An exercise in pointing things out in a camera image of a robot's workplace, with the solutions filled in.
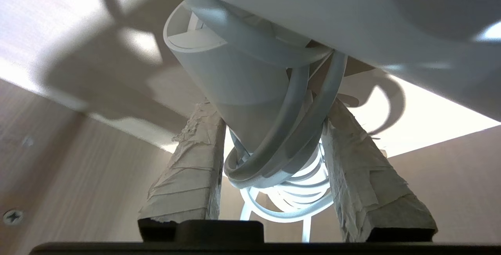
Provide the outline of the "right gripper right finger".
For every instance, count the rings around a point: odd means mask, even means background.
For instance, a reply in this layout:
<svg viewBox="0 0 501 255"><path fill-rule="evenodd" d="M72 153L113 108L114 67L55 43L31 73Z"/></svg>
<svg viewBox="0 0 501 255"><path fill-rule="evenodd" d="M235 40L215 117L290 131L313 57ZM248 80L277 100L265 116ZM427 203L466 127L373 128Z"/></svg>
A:
<svg viewBox="0 0 501 255"><path fill-rule="evenodd" d="M321 139L343 241L433 240L431 212L338 99Z"/></svg>

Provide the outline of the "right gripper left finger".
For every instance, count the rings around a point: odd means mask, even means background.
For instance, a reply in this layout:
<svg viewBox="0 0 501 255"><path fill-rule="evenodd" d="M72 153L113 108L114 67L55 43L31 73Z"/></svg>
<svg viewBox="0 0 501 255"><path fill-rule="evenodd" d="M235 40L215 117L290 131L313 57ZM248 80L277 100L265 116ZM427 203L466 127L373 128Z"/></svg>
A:
<svg viewBox="0 0 501 255"><path fill-rule="evenodd" d="M225 130L211 103L196 105L173 138L177 148L139 211L143 241L172 241L181 222L219 218Z"/></svg>

